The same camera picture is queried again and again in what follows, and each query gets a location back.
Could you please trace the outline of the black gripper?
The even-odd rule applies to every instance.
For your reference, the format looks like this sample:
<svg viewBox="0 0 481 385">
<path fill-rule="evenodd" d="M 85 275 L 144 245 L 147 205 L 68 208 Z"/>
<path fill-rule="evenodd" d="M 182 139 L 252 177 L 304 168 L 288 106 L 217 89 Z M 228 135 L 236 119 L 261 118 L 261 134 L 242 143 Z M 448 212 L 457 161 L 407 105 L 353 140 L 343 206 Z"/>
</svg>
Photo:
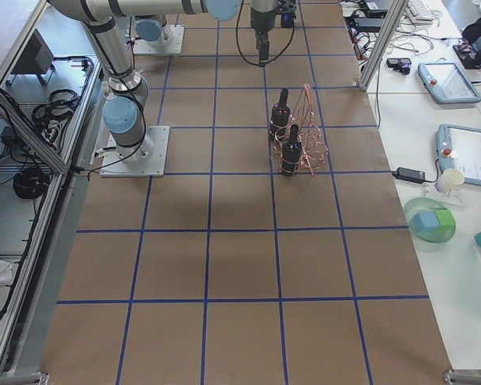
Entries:
<svg viewBox="0 0 481 385">
<path fill-rule="evenodd" d="M 255 31 L 256 46 L 258 49 L 258 42 L 260 39 L 269 40 L 269 32 L 275 26 L 276 11 L 259 11 L 255 8 L 250 9 L 250 25 Z"/>
</svg>

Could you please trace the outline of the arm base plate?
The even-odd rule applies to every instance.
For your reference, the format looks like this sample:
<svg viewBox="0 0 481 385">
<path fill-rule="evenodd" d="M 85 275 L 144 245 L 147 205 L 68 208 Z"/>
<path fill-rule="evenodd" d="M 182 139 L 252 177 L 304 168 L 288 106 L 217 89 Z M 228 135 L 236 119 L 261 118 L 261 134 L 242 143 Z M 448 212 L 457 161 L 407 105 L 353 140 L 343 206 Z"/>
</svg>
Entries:
<svg viewBox="0 0 481 385">
<path fill-rule="evenodd" d="M 148 126 L 140 149 L 115 148 L 106 152 L 102 177 L 144 177 L 164 175 L 170 136 L 169 126 Z"/>
<path fill-rule="evenodd" d="M 169 56 L 182 53 L 183 25 L 161 26 L 153 20 L 139 20 L 135 25 L 137 37 L 134 53 L 140 56 Z"/>
</svg>

